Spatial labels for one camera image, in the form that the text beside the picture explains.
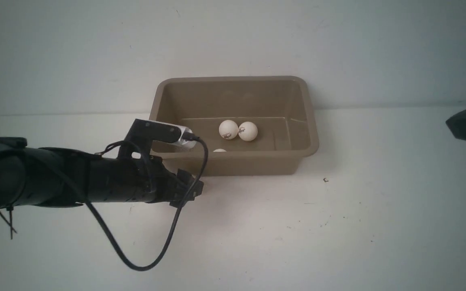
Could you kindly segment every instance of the black cable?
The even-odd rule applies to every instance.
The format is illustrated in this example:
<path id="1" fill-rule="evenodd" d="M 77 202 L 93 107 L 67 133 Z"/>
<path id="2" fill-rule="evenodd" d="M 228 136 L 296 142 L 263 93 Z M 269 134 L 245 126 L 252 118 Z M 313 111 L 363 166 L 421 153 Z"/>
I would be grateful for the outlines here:
<path id="1" fill-rule="evenodd" d="M 202 144 L 202 147 L 204 148 L 204 158 L 203 158 L 203 161 L 202 161 L 201 169 L 200 169 L 199 173 L 196 175 L 196 177 L 195 177 L 194 181 L 192 182 L 192 184 L 188 187 L 188 190 L 186 190 L 186 193 L 183 196 L 183 203 L 180 203 L 179 206 L 177 207 L 176 214 L 174 215 L 174 219 L 172 221 L 172 226 L 170 227 L 170 231 L 168 232 L 168 236 L 167 236 L 167 239 L 165 241 L 165 245 L 163 246 L 163 249 L 161 250 L 161 253 L 159 253 L 159 256 L 157 256 L 157 258 L 154 260 L 154 262 L 152 262 L 150 265 L 144 266 L 144 267 L 134 265 L 125 256 L 122 249 L 118 245 L 118 242 L 116 241 L 116 239 L 112 235 L 111 230 L 109 230 L 109 227 L 105 223 L 104 219 L 102 218 L 102 216 L 100 216 L 100 213 L 98 213 L 98 210 L 96 210 L 96 208 L 93 206 L 93 204 L 89 200 L 87 200 L 87 197 L 85 197 L 82 190 L 80 190 L 80 188 L 75 184 L 75 182 L 72 179 L 70 179 L 70 177 L 68 177 L 61 170 L 50 166 L 46 162 L 43 162 L 42 160 L 38 159 L 37 157 L 35 157 L 35 156 L 30 156 L 30 157 L 33 158 L 34 160 L 36 160 L 37 162 L 40 162 L 42 165 L 44 165 L 50 171 L 55 173 L 59 178 L 61 178 L 66 183 L 66 185 L 68 185 L 75 192 L 75 194 L 79 197 L 79 199 L 81 199 L 81 201 L 86 204 L 86 206 L 89 208 L 89 210 L 91 211 L 93 216 L 96 218 L 96 221 L 98 221 L 98 224 L 100 225 L 100 227 L 102 228 L 102 230 L 106 234 L 106 236 L 109 239 L 109 242 L 111 243 L 111 245 L 114 248 L 115 252 L 118 254 L 118 256 L 120 257 L 122 262 L 127 265 L 127 267 L 129 267 L 130 269 L 133 269 L 135 271 L 148 271 L 148 270 L 152 269 L 153 267 L 155 267 L 161 261 L 161 259 L 165 255 L 166 251 L 168 250 L 168 246 L 170 245 L 170 241 L 172 240 L 172 236 L 174 236 L 174 231 L 175 231 L 175 228 L 176 228 L 177 221 L 179 219 L 179 215 L 181 214 L 181 210 L 183 209 L 183 206 L 184 206 L 184 201 L 186 201 L 187 197 L 190 195 L 190 193 L 192 193 L 193 188 L 195 187 L 195 185 L 199 181 L 200 177 L 202 176 L 202 173 L 204 172 L 204 169 L 205 169 L 206 164 L 208 162 L 208 147 L 206 146 L 206 143 L 202 139 L 200 139 L 199 137 L 194 137 L 193 140 L 195 140 L 196 142 L 199 142 L 200 144 Z"/>

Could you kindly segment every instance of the robotic arm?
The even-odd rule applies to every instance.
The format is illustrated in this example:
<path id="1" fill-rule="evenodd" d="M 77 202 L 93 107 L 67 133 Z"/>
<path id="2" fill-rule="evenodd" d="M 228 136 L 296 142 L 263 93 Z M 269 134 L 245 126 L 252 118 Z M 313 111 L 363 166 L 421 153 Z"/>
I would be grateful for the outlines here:
<path id="1" fill-rule="evenodd" d="M 204 158 L 200 172 L 194 178 L 179 169 L 173 174 L 163 166 L 161 157 L 150 155 L 153 141 L 183 147 L 200 143 Z M 102 155 L 120 147 L 117 158 Z M 136 159 L 136 152 L 141 158 Z M 10 213 L 11 237 L 17 233 L 12 225 L 12 210 L 16 206 L 77 207 L 85 204 L 105 232 L 109 242 L 127 267 L 147 271 L 163 258 L 170 245 L 179 215 L 187 201 L 202 192 L 199 181 L 208 160 L 206 143 L 187 127 L 136 119 L 124 140 L 109 144 L 104 151 L 89 154 L 61 148 L 27 147 L 25 138 L 0 137 L 0 209 Z M 134 265 L 123 253 L 93 202 L 169 202 L 176 213 L 165 245 L 153 263 Z"/>

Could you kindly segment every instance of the ping pong ball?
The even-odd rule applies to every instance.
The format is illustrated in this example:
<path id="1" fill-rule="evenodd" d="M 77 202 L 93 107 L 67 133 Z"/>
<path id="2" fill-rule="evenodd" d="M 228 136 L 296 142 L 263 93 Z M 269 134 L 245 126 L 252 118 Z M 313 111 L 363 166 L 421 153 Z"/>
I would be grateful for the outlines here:
<path id="1" fill-rule="evenodd" d="M 251 141 L 258 135 L 258 128 L 250 121 L 240 124 L 238 128 L 238 136 L 245 141 Z"/>
<path id="2" fill-rule="evenodd" d="M 238 125 L 233 120 L 222 121 L 218 127 L 218 133 L 222 138 L 233 139 L 238 135 Z"/>

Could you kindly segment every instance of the white table surface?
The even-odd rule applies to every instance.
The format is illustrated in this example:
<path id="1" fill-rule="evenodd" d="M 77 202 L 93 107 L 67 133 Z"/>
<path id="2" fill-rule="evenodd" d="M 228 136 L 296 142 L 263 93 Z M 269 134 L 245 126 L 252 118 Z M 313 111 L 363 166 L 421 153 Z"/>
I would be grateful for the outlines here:
<path id="1" fill-rule="evenodd" d="M 316 155 L 295 175 L 203 178 L 149 272 L 122 264 L 85 207 L 18 207 L 13 241 L 0 220 L 0 290 L 466 290 L 466 142 L 444 123 L 461 109 L 316 111 Z M 147 117 L 0 116 L 0 134 L 96 152 Z M 96 207 L 141 265 L 175 212 Z"/>

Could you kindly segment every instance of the tan plastic bin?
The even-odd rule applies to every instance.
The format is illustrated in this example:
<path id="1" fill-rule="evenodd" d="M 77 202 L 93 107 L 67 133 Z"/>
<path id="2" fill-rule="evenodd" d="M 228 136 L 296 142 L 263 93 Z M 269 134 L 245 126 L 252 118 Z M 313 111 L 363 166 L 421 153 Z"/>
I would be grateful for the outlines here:
<path id="1" fill-rule="evenodd" d="M 157 88 L 150 119 L 189 127 L 205 140 L 204 175 L 289 175 L 319 147 L 307 84 L 293 76 L 168 79 Z M 223 139 L 218 126 L 227 119 L 255 123 L 257 138 Z M 199 144 L 189 150 L 154 142 L 152 154 L 195 175 L 203 151 Z"/>

